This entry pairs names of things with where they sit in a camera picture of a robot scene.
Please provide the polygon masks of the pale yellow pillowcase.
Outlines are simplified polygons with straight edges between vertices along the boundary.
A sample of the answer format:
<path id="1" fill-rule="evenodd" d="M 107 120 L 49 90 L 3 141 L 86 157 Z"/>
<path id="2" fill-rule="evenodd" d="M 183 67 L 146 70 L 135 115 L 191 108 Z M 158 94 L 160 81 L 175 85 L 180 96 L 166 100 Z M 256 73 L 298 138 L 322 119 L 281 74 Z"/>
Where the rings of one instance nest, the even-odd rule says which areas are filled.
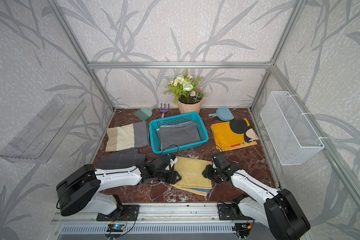
<path id="1" fill-rule="evenodd" d="M 213 186 L 211 180 L 205 178 L 202 173 L 207 166 L 212 165 L 212 162 L 180 156 L 177 159 L 174 170 L 180 174 L 182 179 L 173 187 L 206 197 Z"/>

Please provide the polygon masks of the dark grey checked pillowcase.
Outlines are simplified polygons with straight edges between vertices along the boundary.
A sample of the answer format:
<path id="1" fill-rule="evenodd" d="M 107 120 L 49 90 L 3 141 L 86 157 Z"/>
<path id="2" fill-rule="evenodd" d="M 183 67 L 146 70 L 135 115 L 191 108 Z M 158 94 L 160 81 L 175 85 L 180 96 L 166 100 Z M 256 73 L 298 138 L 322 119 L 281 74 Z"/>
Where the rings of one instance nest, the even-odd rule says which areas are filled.
<path id="1" fill-rule="evenodd" d="M 135 167 L 146 160 L 146 155 L 136 148 L 118 151 L 102 156 L 96 163 L 97 169 L 114 170 Z"/>

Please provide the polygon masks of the plain grey pillowcase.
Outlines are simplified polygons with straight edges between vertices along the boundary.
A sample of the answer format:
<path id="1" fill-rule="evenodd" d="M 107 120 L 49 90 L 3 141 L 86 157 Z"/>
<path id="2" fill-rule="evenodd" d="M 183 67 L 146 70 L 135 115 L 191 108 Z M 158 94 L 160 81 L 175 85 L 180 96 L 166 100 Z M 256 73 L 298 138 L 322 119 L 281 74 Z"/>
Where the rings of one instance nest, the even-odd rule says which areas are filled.
<path id="1" fill-rule="evenodd" d="M 161 126 L 157 129 L 157 134 L 160 139 L 160 150 L 165 150 L 172 145 L 180 147 L 201 141 L 195 121 Z"/>

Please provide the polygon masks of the teal plastic basket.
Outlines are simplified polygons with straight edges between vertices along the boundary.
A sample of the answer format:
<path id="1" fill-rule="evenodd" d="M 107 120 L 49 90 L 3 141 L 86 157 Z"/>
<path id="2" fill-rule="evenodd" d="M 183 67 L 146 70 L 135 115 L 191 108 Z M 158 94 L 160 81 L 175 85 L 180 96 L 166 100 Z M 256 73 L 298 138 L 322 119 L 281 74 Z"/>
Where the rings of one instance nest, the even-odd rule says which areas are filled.
<path id="1" fill-rule="evenodd" d="M 200 141 L 193 141 L 189 144 L 173 144 L 172 147 L 162 148 L 163 141 L 158 135 L 158 130 L 163 126 L 176 126 L 179 124 L 187 123 L 193 121 L 196 124 L 196 133 L 200 137 Z M 175 115 L 171 117 L 166 117 L 162 119 L 152 120 L 149 123 L 149 133 L 152 150 L 155 154 L 172 154 L 185 150 L 189 150 L 192 148 L 197 148 L 206 143 L 209 140 L 207 129 L 204 125 L 202 118 L 199 113 L 192 112 L 186 114 Z"/>

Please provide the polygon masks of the orange cartoon pillowcase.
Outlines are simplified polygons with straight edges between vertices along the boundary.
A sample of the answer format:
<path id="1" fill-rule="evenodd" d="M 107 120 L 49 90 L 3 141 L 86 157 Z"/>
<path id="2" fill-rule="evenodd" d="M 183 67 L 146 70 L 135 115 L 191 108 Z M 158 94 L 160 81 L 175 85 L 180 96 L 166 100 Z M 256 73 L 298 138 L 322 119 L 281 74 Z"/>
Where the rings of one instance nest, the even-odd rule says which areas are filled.
<path id="1" fill-rule="evenodd" d="M 211 125 L 216 149 L 220 152 L 232 151 L 257 145 L 259 140 L 247 119 Z"/>

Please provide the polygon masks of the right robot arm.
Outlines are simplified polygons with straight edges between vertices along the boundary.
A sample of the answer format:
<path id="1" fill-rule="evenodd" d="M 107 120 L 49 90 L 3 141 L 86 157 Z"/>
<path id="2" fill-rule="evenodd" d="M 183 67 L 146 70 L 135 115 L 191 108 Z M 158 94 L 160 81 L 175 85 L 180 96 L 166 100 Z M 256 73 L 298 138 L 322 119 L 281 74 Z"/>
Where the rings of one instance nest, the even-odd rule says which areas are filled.
<path id="1" fill-rule="evenodd" d="M 249 217 L 267 226 L 277 240 L 299 240 L 311 224 L 294 195 L 287 189 L 277 190 L 253 178 L 244 169 L 232 166 L 223 153 L 212 158 L 203 177 L 216 183 L 230 183 L 248 197 L 232 201 L 235 217 Z"/>

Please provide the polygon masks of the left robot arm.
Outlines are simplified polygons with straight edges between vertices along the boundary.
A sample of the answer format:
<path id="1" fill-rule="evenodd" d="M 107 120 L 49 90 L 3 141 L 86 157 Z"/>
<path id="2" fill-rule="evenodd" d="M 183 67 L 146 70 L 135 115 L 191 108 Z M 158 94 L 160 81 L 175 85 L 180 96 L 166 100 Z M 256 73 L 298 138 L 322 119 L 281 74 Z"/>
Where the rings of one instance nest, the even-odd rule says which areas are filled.
<path id="1" fill-rule="evenodd" d="M 123 169 L 103 170 L 84 165 L 57 185 L 56 207 L 63 217 L 86 212 L 118 219 L 126 208 L 118 197 L 103 194 L 104 190 L 152 181 L 174 185 L 182 179 L 174 169 L 177 161 L 174 155 L 159 155 L 152 162 Z"/>

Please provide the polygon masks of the beige and grey pillowcase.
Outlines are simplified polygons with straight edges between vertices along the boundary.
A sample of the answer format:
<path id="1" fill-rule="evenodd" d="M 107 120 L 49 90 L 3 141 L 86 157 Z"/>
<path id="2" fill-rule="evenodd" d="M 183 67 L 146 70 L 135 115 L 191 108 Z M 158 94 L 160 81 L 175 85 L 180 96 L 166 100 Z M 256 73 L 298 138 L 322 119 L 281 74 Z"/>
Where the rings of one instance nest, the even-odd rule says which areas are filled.
<path id="1" fill-rule="evenodd" d="M 145 121 L 107 129 L 106 152 L 118 152 L 149 145 L 148 124 Z"/>

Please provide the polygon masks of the blue toy scoop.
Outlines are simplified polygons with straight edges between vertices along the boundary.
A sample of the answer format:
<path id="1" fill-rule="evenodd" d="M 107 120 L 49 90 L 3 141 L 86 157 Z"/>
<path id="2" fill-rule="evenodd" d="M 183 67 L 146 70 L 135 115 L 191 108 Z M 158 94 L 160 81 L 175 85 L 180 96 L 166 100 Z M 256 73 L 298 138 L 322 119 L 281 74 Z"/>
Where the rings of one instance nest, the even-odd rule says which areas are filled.
<path id="1" fill-rule="evenodd" d="M 214 114 L 209 114 L 208 117 L 209 118 L 217 117 L 224 122 L 232 121 L 235 118 L 231 113 L 230 109 L 227 107 L 218 108 Z"/>

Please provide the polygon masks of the green toy dustpan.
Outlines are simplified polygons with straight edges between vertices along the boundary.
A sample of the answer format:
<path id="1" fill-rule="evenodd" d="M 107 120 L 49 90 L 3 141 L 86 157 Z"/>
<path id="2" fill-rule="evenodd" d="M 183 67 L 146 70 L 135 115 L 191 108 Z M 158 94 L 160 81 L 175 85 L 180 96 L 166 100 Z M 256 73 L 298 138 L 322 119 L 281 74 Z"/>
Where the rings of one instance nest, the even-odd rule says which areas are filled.
<path id="1" fill-rule="evenodd" d="M 157 105 L 152 106 L 151 108 L 142 108 L 134 113 L 134 115 L 141 121 L 148 120 L 152 114 L 153 110 L 157 107 Z"/>

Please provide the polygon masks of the right controller board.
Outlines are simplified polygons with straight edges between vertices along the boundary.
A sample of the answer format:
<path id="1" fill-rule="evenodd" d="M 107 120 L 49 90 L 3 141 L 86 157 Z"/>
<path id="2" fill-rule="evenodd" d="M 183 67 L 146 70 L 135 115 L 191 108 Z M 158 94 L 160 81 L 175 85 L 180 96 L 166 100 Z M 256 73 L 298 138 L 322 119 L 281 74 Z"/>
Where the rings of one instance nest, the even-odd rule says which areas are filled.
<path id="1" fill-rule="evenodd" d="M 246 234 L 252 230 L 253 225 L 251 223 L 234 223 L 232 230 L 236 233 Z"/>

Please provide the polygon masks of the controller board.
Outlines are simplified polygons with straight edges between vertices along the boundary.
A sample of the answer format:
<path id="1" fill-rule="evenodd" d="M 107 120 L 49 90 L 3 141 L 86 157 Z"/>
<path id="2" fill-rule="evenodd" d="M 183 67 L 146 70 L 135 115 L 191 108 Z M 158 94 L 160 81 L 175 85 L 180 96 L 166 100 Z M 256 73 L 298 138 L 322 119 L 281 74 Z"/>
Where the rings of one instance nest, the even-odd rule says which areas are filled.
<path id="1" fill-rule="evenodd" d="M 126 229 L 126 223 L 111 223 L 107 226 L 107 233 L 123 233 Z"/>
<path id="2" fill-rule="evenodd" d="M 232 230 L 236 233 L 246 234 L 252 230 L 253 225 L 251 223 L 234 223 Z"/>

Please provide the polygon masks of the purple toy rake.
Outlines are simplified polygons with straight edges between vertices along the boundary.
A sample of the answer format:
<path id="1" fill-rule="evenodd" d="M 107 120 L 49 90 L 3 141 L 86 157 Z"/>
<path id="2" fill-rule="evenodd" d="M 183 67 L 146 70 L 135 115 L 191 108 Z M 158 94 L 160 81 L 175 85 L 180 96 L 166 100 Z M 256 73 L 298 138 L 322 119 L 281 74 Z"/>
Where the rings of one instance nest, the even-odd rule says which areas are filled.
<path id="1" fill-rule="evenodd" d="M 161 118 L 165 117 L 165 114 L 170 110 L 170 105 L 169 104 L 161 104 L 160 107 L 160 112 L 161 112 Z"/>

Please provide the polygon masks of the left controller board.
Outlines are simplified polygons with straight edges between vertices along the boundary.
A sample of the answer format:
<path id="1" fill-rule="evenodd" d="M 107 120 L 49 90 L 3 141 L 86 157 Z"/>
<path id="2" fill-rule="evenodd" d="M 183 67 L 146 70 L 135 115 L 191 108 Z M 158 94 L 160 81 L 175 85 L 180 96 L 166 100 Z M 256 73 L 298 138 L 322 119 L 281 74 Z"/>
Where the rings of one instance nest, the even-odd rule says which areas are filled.
<path id="1" fill-rule="evenodd" d="M 107 233 L 123 233 L 126 229 L 126 223 L 111 223 L 107 226 Z"/>

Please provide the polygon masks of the potted artificial flower plant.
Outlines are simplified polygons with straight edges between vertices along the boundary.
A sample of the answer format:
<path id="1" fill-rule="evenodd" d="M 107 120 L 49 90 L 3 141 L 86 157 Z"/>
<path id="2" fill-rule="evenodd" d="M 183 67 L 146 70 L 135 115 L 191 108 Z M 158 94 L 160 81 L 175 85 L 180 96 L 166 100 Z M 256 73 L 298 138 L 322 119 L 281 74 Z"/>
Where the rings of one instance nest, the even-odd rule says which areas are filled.
<path id="1" fill-rule="evenodd" d="M 174 103 L 178 105 L 181 114 L 199 113 L 205 97 L 199 88 L 201 81 L 202 77 L 194 78 L 186 69 L 184 73 L 169 81 L 164 95 L 174 97 Z"/>

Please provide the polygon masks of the aluminium front rail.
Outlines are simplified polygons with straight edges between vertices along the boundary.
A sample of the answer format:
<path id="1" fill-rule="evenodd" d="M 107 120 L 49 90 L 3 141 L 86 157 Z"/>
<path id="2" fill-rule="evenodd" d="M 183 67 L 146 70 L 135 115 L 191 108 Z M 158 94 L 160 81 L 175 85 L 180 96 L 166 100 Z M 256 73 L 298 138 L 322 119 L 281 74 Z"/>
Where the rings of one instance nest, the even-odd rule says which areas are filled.
<path id="1" fill-rule="evenodd" d="M 222 213 L 214 202 L 194 203 L 139 203 L 137 223 L 217 223 Z M 52 224 L 100 224 L 96 220 L 98 213 L 79 212 L 63 217 L 57 212 Z"/>

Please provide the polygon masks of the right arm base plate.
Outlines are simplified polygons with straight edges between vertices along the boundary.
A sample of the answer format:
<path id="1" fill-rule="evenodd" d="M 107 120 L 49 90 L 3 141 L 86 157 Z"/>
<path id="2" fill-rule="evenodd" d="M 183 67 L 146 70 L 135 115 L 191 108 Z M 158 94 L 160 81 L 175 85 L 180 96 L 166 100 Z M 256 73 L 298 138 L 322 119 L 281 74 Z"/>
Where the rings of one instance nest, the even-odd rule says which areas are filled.
<path id="1" fill-rule="evenodd" d="M 227 204 L 223 202 L 217 203 L 219 220 L 221 221 L 254 221 L 254 219 L 244 216 L 237 205 Z"/>

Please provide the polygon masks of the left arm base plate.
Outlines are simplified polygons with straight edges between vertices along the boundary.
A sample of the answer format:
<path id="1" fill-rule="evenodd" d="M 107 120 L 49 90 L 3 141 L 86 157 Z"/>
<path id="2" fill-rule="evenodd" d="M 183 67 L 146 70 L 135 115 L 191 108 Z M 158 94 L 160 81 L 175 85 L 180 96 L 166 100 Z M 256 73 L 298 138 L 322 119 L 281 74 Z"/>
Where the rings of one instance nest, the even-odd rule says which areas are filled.
<path id="1" fill-rule="evenodd" d="M 140 205 L 123 205 L 118 207 L 109 215 L 98 214 L 97 222 L 112 222 L 112 221 L 136 221 L 139 214 Z"/>

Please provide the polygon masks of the clear acrylic wall shelf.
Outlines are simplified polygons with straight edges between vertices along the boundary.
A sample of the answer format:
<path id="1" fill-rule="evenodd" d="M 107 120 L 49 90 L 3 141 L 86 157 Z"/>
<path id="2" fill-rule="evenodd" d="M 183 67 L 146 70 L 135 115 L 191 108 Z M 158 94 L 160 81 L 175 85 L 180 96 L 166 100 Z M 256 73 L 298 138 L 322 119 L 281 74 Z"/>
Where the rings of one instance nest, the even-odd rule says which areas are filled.
<path id="1" fill-rule="evenodd" d="M 11 163 L 47 163 L 86 107 L 82 98 L 55 95 L 0 151 L 0 157 Z"/>

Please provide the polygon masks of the aluminium cage frame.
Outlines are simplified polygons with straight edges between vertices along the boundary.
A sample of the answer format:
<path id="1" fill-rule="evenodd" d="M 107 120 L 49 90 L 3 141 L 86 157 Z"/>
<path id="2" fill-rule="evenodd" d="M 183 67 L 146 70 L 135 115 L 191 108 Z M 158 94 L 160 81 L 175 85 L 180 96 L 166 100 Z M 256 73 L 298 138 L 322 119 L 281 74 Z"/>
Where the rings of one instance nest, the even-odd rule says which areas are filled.
<path id="1" fill-rule="evenodd" d="M 63 10 L 59 6 L 57 1 L 48 1 L 47 8 L 49 13 L 52 14 L 58 22 L 58 25 L 62 28 L 67 39 L 71 43 L 75 53 L 79 56 L 80 66 L 84 68 L 84 72 L 89 75 L 92 82 L 100 91 L 104 100 L 107 101 L 109 107 L 113 109 L 112 101 L 105 92 L 105 89 L 97 79 L 94 69 L 266 69 L 266 75 L 264 76 L 259 90 L 260 94 L 268 81 L 270 75 L 273 75 L 278 81 L 278 84 L 283 90 L 291 94 L 296 105 L 302 110 L 302 115 L 311 124 L 314 131 L 319 134 L 325 144 L 325 148 L 322 150 L 326 156 L 329 164 L 332 166 L 333 171 L 342 181 L 343 185 L 349 192 L 353 201 L 360 210 L 360 181 L 356 175 L 352 172 L 346 161 L 341 157 L 337 151 L 334 143 L 328 139 L 328 135 L 320 127 L 315 120 L 314 115 L 308 110 L 305 102 L 300 99 L 297 92 L 292 87 L 291 83 L 287 80 L 286 76 L 281 72 L 277 66 L 276 61 L 280 57 L 282 49 L 287 43 L 287 39 L 291 36 L 293 28 L 295 27 L 298 19 L 306 5 L 306 1 L 296 1 L 293 6 L 291 16 L 287 21 L 287 25 L 282 33 L 282 37 L 277 45 L 276 51 L 268 62 L 88 62 L 84 55 L 79 41 L 74 36 L 74 32 L 71 29 L 67 19 L 64 16 Z"/>

